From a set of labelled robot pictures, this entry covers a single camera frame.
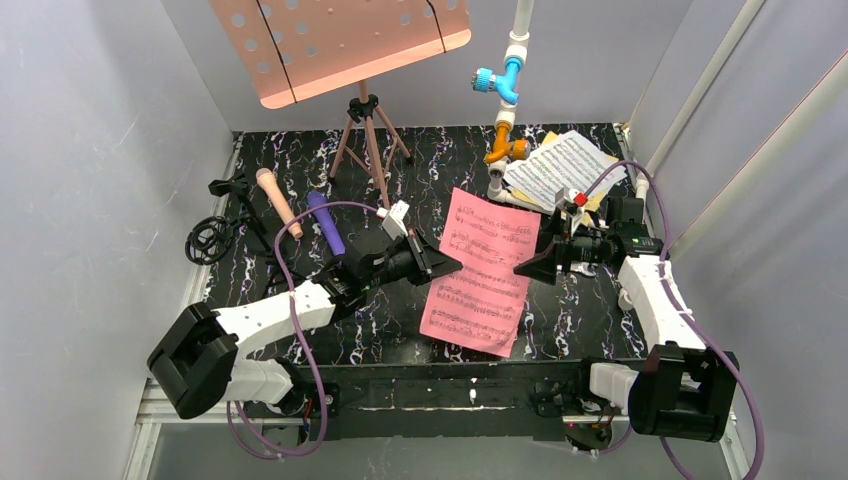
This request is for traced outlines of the pink sheet music page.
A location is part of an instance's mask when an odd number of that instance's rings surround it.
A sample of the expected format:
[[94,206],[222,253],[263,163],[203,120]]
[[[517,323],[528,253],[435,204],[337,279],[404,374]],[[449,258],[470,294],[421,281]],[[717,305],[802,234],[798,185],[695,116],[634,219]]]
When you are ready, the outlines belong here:
[[541,215],[452,191],[439,250],[462,268],[430,284],[419,331],[506,358],[530,280],[514,268],[535,254]]

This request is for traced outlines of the purple microphone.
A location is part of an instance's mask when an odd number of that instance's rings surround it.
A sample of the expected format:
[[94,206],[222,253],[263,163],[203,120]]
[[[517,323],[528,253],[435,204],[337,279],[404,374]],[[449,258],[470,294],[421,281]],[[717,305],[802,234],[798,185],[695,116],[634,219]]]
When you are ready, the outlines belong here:
[[337,229],[329,209],[322,208],[322,205],[328,203],[327,198],[320,192],[312,191],[307,194],[306,199],[308,208],[317,221],[332,254],[334,256],[343,255],[346,252],[344,240]]

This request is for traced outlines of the pink microphone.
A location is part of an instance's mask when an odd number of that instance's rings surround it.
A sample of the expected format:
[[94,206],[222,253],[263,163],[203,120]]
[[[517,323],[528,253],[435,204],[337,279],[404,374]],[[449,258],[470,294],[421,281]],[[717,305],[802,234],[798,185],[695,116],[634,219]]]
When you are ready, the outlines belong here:
[[286,230],[293,238],[300,239],[303,236],[302,227],[300,223],[295,220],[295,214],[280,189],[274,172],[268,168],[260,168],[256,172],[256,182],[266,194],[268,201],[283,221],[283,224],[287,225]]

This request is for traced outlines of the black round-base mic stand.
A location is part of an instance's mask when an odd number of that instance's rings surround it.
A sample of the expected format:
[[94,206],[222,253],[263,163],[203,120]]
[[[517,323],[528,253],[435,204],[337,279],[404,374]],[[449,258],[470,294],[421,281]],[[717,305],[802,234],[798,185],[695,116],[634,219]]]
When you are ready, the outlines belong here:
[[230,219],[233,234],[245,229],[242,238],[251,254],[263,257],[273,255],[273,241],[283,226],[282,220],[276,213],[260,212],[251,201],[249,194],[251,184],[246,176],[236,174],[229,179],[213,180],[208,184],[209,192],[216,197],[232,197],[236,199],[238,211]]

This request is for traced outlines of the black tripod mic stand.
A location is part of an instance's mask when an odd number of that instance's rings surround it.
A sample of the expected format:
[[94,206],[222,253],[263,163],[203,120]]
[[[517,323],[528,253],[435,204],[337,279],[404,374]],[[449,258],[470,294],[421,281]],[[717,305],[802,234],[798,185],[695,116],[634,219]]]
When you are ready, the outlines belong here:
[[287,281],[272,246],[281,227],[281,219],[275,216],[259,217],[248,212],[234,217],[209,216],[189,232],[185,256],[195,265],[211,266],[238,250],[244,256],[264,261],[270,267],[270,278],[263,288],[263,297],[266,297],[273,287],[287,290]]

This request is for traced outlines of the sheet music book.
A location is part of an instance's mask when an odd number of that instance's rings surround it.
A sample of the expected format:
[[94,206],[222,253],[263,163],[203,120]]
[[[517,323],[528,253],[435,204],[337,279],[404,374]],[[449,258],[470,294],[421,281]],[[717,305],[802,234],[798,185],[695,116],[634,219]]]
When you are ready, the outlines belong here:
[[609,173],[603,176],[600,183],[593,190],[594,195],[605,196],[619,182],[628,177],[628,168],[626,165],[619,165],[612,169]]

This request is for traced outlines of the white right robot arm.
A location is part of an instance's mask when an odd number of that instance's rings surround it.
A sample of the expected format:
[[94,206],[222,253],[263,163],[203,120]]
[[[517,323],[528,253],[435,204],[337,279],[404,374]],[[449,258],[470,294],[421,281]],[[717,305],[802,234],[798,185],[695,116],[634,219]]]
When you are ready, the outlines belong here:
[[663,242],[649,234],[644,202],[605,200],[602,227],[571,227],[557,210],[540,231],[536,253],[515,274],[549,285],[577,263],[607,266],[623,290],[619,306],[635,312],[648,356],[642,367],[585,360],[572,391],[612,406],[643,435],[717,442],[723,436],[737,380],[730,352],[718,354],[690,327],[689,309],[671,300],[676,288]]

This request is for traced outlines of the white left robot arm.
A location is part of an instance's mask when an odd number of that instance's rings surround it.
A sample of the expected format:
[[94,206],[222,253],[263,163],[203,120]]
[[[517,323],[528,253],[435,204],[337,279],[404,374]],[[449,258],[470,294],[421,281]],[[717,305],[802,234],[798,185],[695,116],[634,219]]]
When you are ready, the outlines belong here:
[[425,285],[462,269],[462,263],[429,244],[420,231],[397,238],[365,236],[333,257],[292,292],[235,307],[187,306],[147,359],[147,366],[177,416],[193,419],[222,401],[253,401],[281,407],[291,391],[316,395],[283,360],[255,360],[252,353],[297,330],[345,319],[368,294],[406,280]]

